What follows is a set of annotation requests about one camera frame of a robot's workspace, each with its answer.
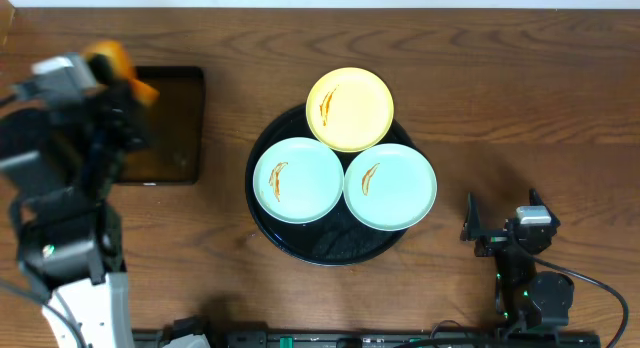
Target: round black tray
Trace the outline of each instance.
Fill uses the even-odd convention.
[[[383,232],[360,223],[340,197],[338,204],[324,217],[307,224],[289,224],[267,213],[253,194],[253,171],[258,159],[272,145],[292,137],[315,139],[307,124],[305,105],[299,105],[276,118],[262,132],[247,162],[245,193],[249,211],[260,230],[286,253],[309,263],[338,266],[361,263],[386,251],[402,237],[406,229]],[[380,143],[398,143],[416,149],[413,142],[395,120]],[[358,153],[335,152],[347,167]]]

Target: food stain on plate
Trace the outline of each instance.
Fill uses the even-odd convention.
[[[289,163],[280,162],[271,171],[271,177],[269,177],[269,185],[273,188],[273,195],[276,196],[278,202],[280,202],[280,172]]]
[[[365,196],[369,195],[369,185],[371,184],[371,178],[373,178],[373,175],[376,174],[379,165],[380,163],[376,163],[373,167],[371,167],[371,169],[367,171],[367,173],[364,174],[364,176],[362,176],[362,194],[364,194]]]
[[[331,99],[333,98],[333,93],[336,92],[338,86],[336,86],[331,92],[327,92],[320,104],[320,116],[322,117],[322,125],[324,127],[327,126],[327,121],[329,120],[329,106],[331,104]]]

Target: cable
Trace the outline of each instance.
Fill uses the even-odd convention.
[[[28,301],[30,301],[32,303],[40,305],[44,309],[46,309],[49,312],[51,312],[53,315],[58,317],[58,319],[60,319],[60,321],[62,321],[62,323],[64,323],[65,326],[67,326],[67,328],[71,332],[71,335],[73,335],[73,338],[75,339],[76,343],[78,344],[78,348],[86,348],[86,344],[84,342],[84,338],[82,337],[82,333],[80,333],[78,328],[76,328],[71,322],[69,322],[69,320],[65,316],[63,316],[60,312],[58,312],[53,307],[48,305],[47,302],[43,301],[35,293],[30,292],[30,291],[25,290],[25,289],[22,289],[20,287],[17,287],[17,286],[7,282],[6,280],[4,280],[2,278],[0,278],[0,288],[3,288],[6,291],[8,291],[9,293],[13,293],[13,294],[15,294],[15,295],[17,295],[19,297],[22,297],[22,298],[24,298],[24,299],[26,299],[26,300],[28,300]]]
[[[527,343],[514,341],[501,341],[489,338],[440,338],[440,339],[423,339],[411,343],[404,343],[394,348],[420,348],[435,347],[438,344],[446,346],[457,345],[477,345],[481,347],[504,347],[504,348],[563,348],[574,347],[566,344],[557,345],[555,343]]]
[[[622,296],[622,294],[618,293],[615,289],[609,287],[608,285],[595,280],[591,277],[587,277],[585,275],[582,275],[578,272],[572,271],[570,269],[561,267],[559,265],[555,265],[553,263],[549,263],[547,261],[544,261],[538,257],[534,257],[533,255],[531,255],[529,252],[527,252],[526,249],[524,249],[520,243],[518,243],[517,239],[515,238],[514,234],[510,235],[511,237],[511,241],[512,243],[518,247],[518,249],[525,254],[526,256],[528,256],[529,258],[531,258],[534,262],[557,270],[558,272],[562,272],[564,274],[568,274],[570,276],[576,277],[578,279],[582,279],[585,282],[591,283],[594,286],[598,287],[598,288],[602,288],[604,290],[606,290],[607,292],[611,293],[614,297],[616,297],[618,299],[618,301],[620,302],[620,305],[622,305],[622,322],[620,322],[620,327],[618,328],[618,331],[616,332],[616,334],[613,336],[613,339],[611,339],[611,342],[609,342],[609,344],[607,344],[607,348],[613,348],[616,346],[616,343],[618,343],[618,340],[620,340],[620,337],[622,337],[622,334],[624,333],[624,330],[627,328],[627,322],[629,321],[629,306],[627,305],[627,301],[624,300],[624,297]]]
[[[15,94],[11,94],[5,98],[0,99],[0,108],[6,106],[9,103],[13,103],[13,101],[16,100],[16,95]]]
[[[435,327],[433,327],[433,330],[431,331],[431,334],[429,334],[429,339],[433,339],[435,338],[436,334],[438,333],[438,329],[440,329],[440,326],[445,324],[445,323],[453,323],[455,325],[457,325],[458,327],[460,327],[461,329],[464,329],[464,327],[462,326],[462,324],[452,320],[452,319],[445,319],[443,321],[441,321],[440,323],[436,324]],[[462,333],[464,333],[464,336],[469,338],[469,334],[467,334],[467,332],[462,331]]]

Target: wooden table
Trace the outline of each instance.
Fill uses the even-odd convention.
[[[116,187],[132,324],[203,313],[296,329],[430,329],[500,320],[492,259],[458,240],[473,191],[499,224],[535,187],[563,225],[541,256],[629,301],[620,347],[640,344],[640,13],[521,10],[22,9],[2,56],[5,84],[91,42],[124,42],[140,65],[207,76],[200,181]],[[251,147],[329,70],[382,77],[396,119],[438,175],[432,212],[392,249],[350,267],[312,266],[258,230],[244,194]],[[13,196],[3,183],[0,206]],[[0,273],[23,282],[0,215]],[[38,308],[0,296],[0,346],[49,347]],[[608,342],[621,309],[576,282],[570,329]]]

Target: sauce stain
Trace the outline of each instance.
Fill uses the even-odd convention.
[[[322,125],[327,126],[327,121],[329,120],[329,105],[331,104],[331,98],[333,98],[333,93],[336,92],[338,86],[336,86],[331,92],[327,92],[322,100],[322,104],[320,104],[320,116],[322,117]]]
[[[276,196],[278,202],[280,202],[280,171],[284,168],[287,162],[280,162],[271,171],[271,177],[269,177],[269,185],[273,188],[273,195]]]
[[[376,163],[362,177],[362,194],[364,194],[365,196],[369,195],[369,185],[371,184],[371,178],[373,178],[373,175],[376,174],[379,165],[380,163]]]

